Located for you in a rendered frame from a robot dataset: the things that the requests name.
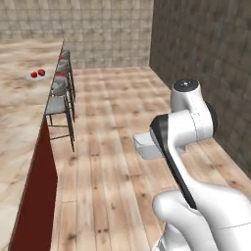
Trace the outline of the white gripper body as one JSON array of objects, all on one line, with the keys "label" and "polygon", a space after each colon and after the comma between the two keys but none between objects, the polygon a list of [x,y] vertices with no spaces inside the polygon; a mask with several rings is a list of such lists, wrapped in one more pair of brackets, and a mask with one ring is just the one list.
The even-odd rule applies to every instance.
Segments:
[{"label": "white gripper body", "polygon": [[178,131],[151,131],[136,134],[133,141],[136,151],[143,159],[152,160],[164,156],[170,160],[185,152],[186,134]]}]

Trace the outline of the dark red counter side panel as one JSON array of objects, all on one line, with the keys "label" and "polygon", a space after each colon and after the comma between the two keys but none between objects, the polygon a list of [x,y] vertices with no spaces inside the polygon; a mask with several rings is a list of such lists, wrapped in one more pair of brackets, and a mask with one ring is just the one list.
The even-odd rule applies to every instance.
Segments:
[{"label": "dark red counter side panel", "polygon": [[8,251],[50,251],[58,176],[42,121]]}]

